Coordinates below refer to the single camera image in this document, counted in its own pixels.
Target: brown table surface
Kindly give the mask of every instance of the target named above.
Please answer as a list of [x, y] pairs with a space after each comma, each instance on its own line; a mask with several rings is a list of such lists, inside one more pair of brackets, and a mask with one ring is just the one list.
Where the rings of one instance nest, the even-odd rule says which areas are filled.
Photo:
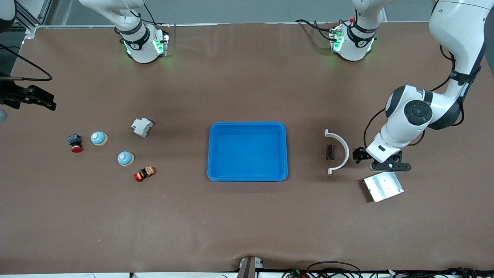
[[[369, 202], [368, 163], [325, 160], [324, 129], [362, 145], [364, 127], [403, 84], [449, 74], [426, 23], [386, 23], [369, 55], [331, 55], [317, 30], [279, 24], [177, 27], [169, 57], [129, 59], [113, 29], [37, 31], [22, 54], [54, 77], [36, 83], [57, 110], [23, 104], [1, 126], [0, 273], [230, 271], [322, 260], [364, 270], [494, 268], [494, 88], [487, 64], [465, 122], [406, 148], [404, 194]], [[16, 74], [41, 76], [18, 62]], [[33, 84], [19, 82], [22, 85]], [[140, 138], [130, 125], [155, 124]], [[280, 121], [289, 174], [280, 183], [214, 183], [208, 133], [220, 121]], [[369, 130], [371, 139], [385, 117]], [[104, 131], [97, 147], [89, 138]], [[85, 150], [70, 152], [77, 133]], [[134, 153], [129, 167], [117, 154]], [[154, 166], [142, 183], [133, 174]]]

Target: metal plate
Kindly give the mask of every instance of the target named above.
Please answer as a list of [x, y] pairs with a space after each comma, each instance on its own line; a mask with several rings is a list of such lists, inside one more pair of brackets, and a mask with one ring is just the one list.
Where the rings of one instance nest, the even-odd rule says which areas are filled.
[[379, 202], [389, 197], [403, 193], [395, 173], [383, 172], [364, 179], [364, 184], [374, 202]]

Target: red button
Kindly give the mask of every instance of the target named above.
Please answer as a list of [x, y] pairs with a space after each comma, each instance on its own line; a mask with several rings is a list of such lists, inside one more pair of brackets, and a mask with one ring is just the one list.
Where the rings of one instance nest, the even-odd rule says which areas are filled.
[[80, 146], [73, 146], [72, 152], [82, 152], [82, 148]]

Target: black clamp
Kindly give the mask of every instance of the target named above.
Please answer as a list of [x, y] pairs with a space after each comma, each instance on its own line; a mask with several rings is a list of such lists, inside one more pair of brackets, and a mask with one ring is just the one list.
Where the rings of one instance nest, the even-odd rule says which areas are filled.
[[365, 29], [365, 28], [362, 28], [362, 27], [358, 26], [357, 24], [353, 24], [352, 27], [355, 27], [355, 29], [359, 30], [362, 33], [366, 33], [366, 34], [372, 34], [372, 33], [374, 33], [377, 30], [377, 28], [374, 28], [374, 29]]
[[125, 44], [133, 50], [141, 50], [142, 46], [149, 40], [149, 29], [146, 27], [146, 33], [136, 41], [123, 40]]
[[475, 78], [477, 77], [477, 74], [480, 72], [480, 66], [477, 69], [477, 71], [473, 74], [464, 74], [464, 73], [459, 73], [455, 70], [452, 70], [450, 73], [450, 78], [453, 80], [458, 81], [458, 85], [461, 86], [465, 83], [470, 83], [472, 84]]
[[[412, 169], [412, 166], [409, 163], [403, 163], [402, 156], [402, 152], [399, 151], [386, 159], [383, 163], [379, 163], [379, 161], [374, 160], [374, 162], [370, 164], [370, 169], [379, 172], [408, 172]], [[359, 164], [362, 160], [368, 160], [371, 158], [372, 157], [366, 152], [364, 147], [358, 147], [353, 151], [353, 159], [357, 164]]]
[[51, 111], [55, 111], [57, 104], [53, 102], [54, 95], [41, 89], [38, 86], [30, 85], [27, 88], [17, 86], [13, 82], [8, 83], [9, 86], [3, 88], [3, 84], [0, 83], [0, 89], [7, 89], [2, 94], [0, 104], [10, 106], [14, 109], [19, 109], [22, 103], [36, 104], [48, 108]]
[[[358, 28], [360, 28], [357, 25], [353, 25], [352, 27], [355, 27], [357, 30], [358, 30]], [[347, 28], [346, 33], [348, 35], [348, 38], [355, 43], [355, 47], [358, 47], [358, 48], [366, 47], [374, 39], [374, 36], [371, 36], [371, 37], [366, 38], [366, 39], [358, 37], [357, 35], [355, 35], [353, 33], [352, 27]]]

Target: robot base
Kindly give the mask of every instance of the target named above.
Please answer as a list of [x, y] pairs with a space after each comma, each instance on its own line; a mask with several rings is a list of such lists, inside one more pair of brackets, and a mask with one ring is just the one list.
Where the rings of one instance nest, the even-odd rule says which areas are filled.
[[364, 56], [370, 51], [374, 38], [364, 47], [356, 47], [355, 43], [351, 41], [345, 34], [347, 29], [344, 24], [340, 24], [329, 31], [329, 38], [335, 39], [331, 41], [332, 53], [339, 54], [343, 59], [348, 61], [358, 61], [364, 58]]
[[149, 29], [149, 39], [144, 43], [140, 50], [135, 50], [127, 43], [127, 54], [138, 63], [150, 63], [159, 57], [166, 57], [168, 51], [168, 33], [153, 25], [144, 24]]

